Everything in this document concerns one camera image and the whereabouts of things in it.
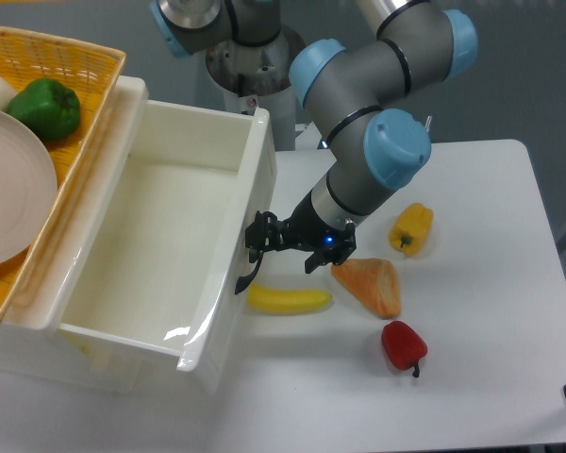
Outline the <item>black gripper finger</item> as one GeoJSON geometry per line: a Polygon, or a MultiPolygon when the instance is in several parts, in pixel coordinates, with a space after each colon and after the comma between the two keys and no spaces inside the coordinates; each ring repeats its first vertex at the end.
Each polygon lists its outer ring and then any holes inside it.
{"type": "Polygon", "coordinates": [[[342,230],[329,228],[311,248],[312,254],[305,260],[305,273],[311,274],[327,264],[342,265],[356,248],[356,224],[353,221],[347,221],[342,230]]]}
{"type": "Polygon", "coordinates": [[[286,227],[286,223],[279,220],[272,212],[257,211],[244,236],[249,261],[257,262],[266,252],[284,250],[283,233],[286,227]]]}

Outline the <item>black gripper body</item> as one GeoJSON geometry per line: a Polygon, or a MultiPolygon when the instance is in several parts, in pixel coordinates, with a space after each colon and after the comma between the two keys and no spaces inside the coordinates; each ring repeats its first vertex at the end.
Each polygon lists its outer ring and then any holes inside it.
{"type": "Polygon", "coordinates": [[[309,192],[283,221],[283,244],[302,251],[345,250],[349,248],[344,229],[327,224],[316,212],[309,192]]]}

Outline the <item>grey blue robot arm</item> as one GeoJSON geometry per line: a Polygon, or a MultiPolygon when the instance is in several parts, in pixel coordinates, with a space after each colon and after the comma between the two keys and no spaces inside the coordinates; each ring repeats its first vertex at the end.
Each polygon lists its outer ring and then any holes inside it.
{"type": "Polygon", "coordinates": [[[249,260],[270,251],[307,253],[305,269],[343,263],[357,226],[427,163],[426,128],[392,103],[470,69],[478,37],[471,19],[428,1],[362,1],[374,40],[356,51],[323,39],[303,44],[276,1],[154,1],[171,52],[204,53],[226,107],[267,109],[280,120],[302,107],[335,163],[294,209],[259,212],[245,231],[249,260]]]}

